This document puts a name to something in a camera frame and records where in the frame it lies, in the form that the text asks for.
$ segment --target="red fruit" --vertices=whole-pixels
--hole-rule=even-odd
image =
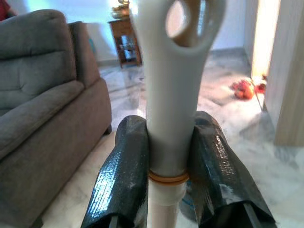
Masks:
[[[249,89],[251,89],[251,90],[254,92],[255,86],[254,86],[253,84],[251,84],[251,85],[249,86]]]
[[[241,83],[238,85],[238,89],[241,90],[241,91],[243,91],[243,92],[245,92],[248,88],[249,88],[249,85],[246,84],[246,83],[242,83],[242,82],[241,82]]]
[[[257,86],[257,85],[255,86],[255,92],[256,92],[257,94],[259,94],[259,93],[260,93],[260,89],[258,88],[258,86]]]
[[[249,82],[248,80],[241,80],[241,83],[247,84],[247,85],[251,85],[251,82]]]
[[[234,83],[230,86],[230,88],[231,88],[232,90],[237,90],[237,89],[238,89],[238,83],[234,82]]]
[[[254,89],[251,87],[248,87],[248,89],[244,92],[244,98],[245,99],[251,99],[254,96]]]
[[[244,98],[244,93],[243,91],[240,90],[236,90],[234,95],[238,98],[238,99],[243,99]]]
[[[262,90],[262,91],[265,91],[266,90],[266,85],[264,83],[261,83],[259,86],[258,86],[259,90]]]

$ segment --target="white plastic handle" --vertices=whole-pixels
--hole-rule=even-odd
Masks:
[[[202,71],[225,11],[225,0],[183,0],[186,26],[170,38],[165,23],[174,2],[131,1],[144,62],[150,169],[164,177],[186,172]]]

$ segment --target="red object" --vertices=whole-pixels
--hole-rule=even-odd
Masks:
[[[5,0],[0,0],[0,21],[7,18],[10,5]]]
[[[257,94],[264,94],[265,91],[266,91],[266,85],[264,83],[261,83],[258,86],[255,86],[255,92]]]
[[[230,88],[235,90],[234,95],[238,99],[252,99],[256,90],[252,82],[248,80],[241,80],[238,83],[235,82]]]
[[[253,90],[253,87],[248,87],[244,92],[244,98],[245,99],[252,99],[255,92]]]
[[[234,95],[238,98],[238,99],[243,99],[244,98],[244,92],[237,90],[234,92]]]

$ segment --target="black duct tape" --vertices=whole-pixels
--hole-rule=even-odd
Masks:
[[[149,152],[146,120],[128,116],[119,124],[115,148],[99,171],[82,228],[146,226]]]
[[[239,224],[248,205],[261,224],[275,223],[250,173],[228,146],[217,121],[205,112],[196,113],[188,172],[200,228],[248,227]]]

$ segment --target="wooden panel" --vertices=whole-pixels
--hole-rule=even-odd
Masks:
[[[133,28],[131,25],[130,20],[121,20],[119,22],[113,22],[111,23],[113,35],[115,37],[121,37],[121,36],[129,36],[133,34]]]
[[[304,146],[303,8],[303,0],[281,1],[265,96],[277,145]]]

